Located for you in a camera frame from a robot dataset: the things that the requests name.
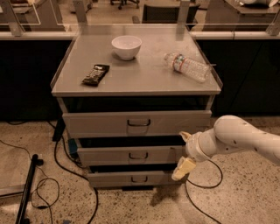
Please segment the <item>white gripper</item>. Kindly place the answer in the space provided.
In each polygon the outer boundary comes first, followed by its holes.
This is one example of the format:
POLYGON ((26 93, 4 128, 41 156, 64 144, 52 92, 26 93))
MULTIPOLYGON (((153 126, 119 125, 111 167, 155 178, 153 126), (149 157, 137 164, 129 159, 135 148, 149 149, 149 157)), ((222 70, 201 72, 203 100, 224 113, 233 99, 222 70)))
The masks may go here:
POLYGON ((179 134, 185 141, 185 152, 188 157, 181 157, 178 161, 177 167, 171 175, 171 178, 175 181, 181 180, 186 174, 190 173, 196 167, 196 162, 209 159, 209 156, 200 148, 200 132, 191 135, 188 132, 180 131, 179 134))

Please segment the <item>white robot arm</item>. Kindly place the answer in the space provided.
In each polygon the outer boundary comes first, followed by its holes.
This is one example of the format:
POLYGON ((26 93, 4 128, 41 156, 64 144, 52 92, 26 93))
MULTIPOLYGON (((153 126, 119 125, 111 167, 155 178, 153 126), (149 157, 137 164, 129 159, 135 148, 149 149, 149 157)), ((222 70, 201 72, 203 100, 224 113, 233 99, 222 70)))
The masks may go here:
POLYGON ((198 162, 214 155, 251 150, 280 165, 280 136, 262 131, 235 115, 224 115, 204 132, 179 133, 185 141, 185 157, 181 157, 171 178, 181 180, 198 162))

